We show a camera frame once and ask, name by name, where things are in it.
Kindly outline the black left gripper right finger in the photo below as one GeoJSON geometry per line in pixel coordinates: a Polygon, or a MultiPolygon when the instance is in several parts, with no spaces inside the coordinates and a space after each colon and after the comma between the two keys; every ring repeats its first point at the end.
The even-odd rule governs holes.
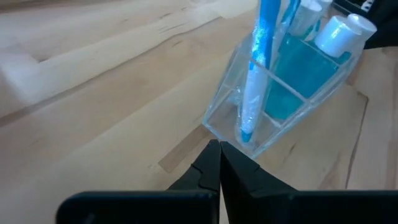
{"type": "Polygon", "coordinates": [[[288,224],[296,190],[221,141],[221,186],[229,224],[288,224]]]}

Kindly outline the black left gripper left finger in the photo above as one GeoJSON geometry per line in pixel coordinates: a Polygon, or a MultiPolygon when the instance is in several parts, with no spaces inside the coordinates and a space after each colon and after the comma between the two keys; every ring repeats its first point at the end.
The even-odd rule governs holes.
{"type": "Polygon", "coordinates": [[[208,142],[186,172],[168,189],[181,193],[172,224],[219,224],[221,145],[208,142]]]}

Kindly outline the clear acrylic organizer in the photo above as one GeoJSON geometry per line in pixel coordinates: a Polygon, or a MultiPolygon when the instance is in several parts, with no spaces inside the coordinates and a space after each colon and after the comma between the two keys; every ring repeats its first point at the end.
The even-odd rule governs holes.
{"type": "MultiPolygon", "coordinates": [[[[281,0],[273,37],[271,62],[269,68],[264,69],[264,72],[267,75],[264,99],[262,101],[256,127],[254,128],[250,141],[242,142],[241,139],[241,107],[248,73],[248,63],[250,60],[252,32],[233,51],[223,79],[220,82],[217,92],[203,119],[204,126],[206,126],[217,138],[232,144],[235,148],[252,158],[258,156],[262,151],[276,142],[276,140],[278,140],[289,129],[293,128],[300,120],[306,117],[306,115],[322,104],[346,80],[354,68],[354,65],[350,65],[347,62],[342,65],[339,64],[340,68],[335,75],[309,98],[304,98],[300,93],[294,91],[293,94],[297,95],[303,103],[296,112],[285,120],[273,119],[264,112],[267,98],[266,95],[271,80],[273,79],[280,84],[283,83],[283,81],[278,79],[272,73],[271,65],[274,55],[274,38],[277,33],[277,27],[279,26],[280,20],[282,19],[289,2],[290,0],[281,0]]],[[[329,19],[323,17],[320,30],[317,33],[314,33],[312,31],[314,25],[312,25],[301,39],[306,42],[313,40],[332,17],[329,19]]]]}

